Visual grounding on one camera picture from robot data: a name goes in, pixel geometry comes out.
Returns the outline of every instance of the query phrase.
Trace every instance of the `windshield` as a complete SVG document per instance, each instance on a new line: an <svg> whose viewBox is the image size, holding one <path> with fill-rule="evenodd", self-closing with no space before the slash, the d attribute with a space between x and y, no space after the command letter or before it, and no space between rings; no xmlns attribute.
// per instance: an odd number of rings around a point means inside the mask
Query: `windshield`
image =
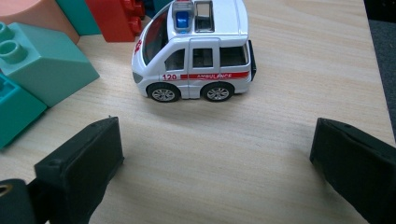
<svg viewBox="0 0 396 224"><path fill-rule="evenodd" d="M145 36L143 46L143 59L145 64L149 64L160 50L168 43L167 18L169 5L154 18Z"/></svg>

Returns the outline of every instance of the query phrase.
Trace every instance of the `toy ambulance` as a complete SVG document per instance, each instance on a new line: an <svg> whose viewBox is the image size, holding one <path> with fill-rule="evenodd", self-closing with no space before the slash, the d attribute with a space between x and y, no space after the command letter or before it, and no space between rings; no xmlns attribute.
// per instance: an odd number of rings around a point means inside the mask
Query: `toy ambulance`
<svg viewBox="0 0 396 224"><path fill-rule="evenodd" d="M228 100L256 73L243 0L175 0L142 32L132 58L141 94L158 102Z"/></svg>

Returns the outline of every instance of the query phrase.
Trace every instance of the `toy car wheel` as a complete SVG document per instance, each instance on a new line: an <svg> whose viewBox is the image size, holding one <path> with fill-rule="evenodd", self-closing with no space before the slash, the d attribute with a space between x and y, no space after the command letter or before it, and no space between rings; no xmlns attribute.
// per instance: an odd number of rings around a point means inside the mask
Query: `toy car wheel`
<svg viewBox="0 0 396 224"><path fill-rule="evenodd" d="M223 102L233 96L233 86L224 82L212 83L204 87L202 94L210 102Z"/></svg>
<svg viewBox="0 0 396 224"><path fill-rule="evenodd" d="M148 96L157 102L170 103L177 101L180 93L175 86L158 83L148 87Z"/></svg>

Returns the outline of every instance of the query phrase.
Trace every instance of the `wooden surface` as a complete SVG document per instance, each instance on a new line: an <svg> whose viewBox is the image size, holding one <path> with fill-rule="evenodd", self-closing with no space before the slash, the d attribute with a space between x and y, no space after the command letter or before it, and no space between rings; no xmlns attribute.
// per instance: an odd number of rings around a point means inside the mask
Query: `wooden surface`
<svg viewBox="0 0 396 224"><path fill-rule="evenodd" d="M258 73L220 104L159 104L132 79L134 43L83 36L100 78L0 155L0 179L88 124L120 118L125 162L91 223L365 223L308 157L318 117L395 146L363 1L246 0Z"/></svg>

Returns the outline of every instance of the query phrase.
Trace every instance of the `headlight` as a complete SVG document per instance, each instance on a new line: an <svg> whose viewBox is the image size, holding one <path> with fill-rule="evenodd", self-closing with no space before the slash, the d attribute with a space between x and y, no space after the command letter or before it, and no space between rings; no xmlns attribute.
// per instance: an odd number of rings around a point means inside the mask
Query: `headlight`
<svg viewBox="0 0 396 224"><path fill-rule="evenodd" d="M132 72L132 74L134 75L134 83L136 83L136 84L139 83L143 79L142 76L140 76L139 74L137 74L135 72Z"/></svg>

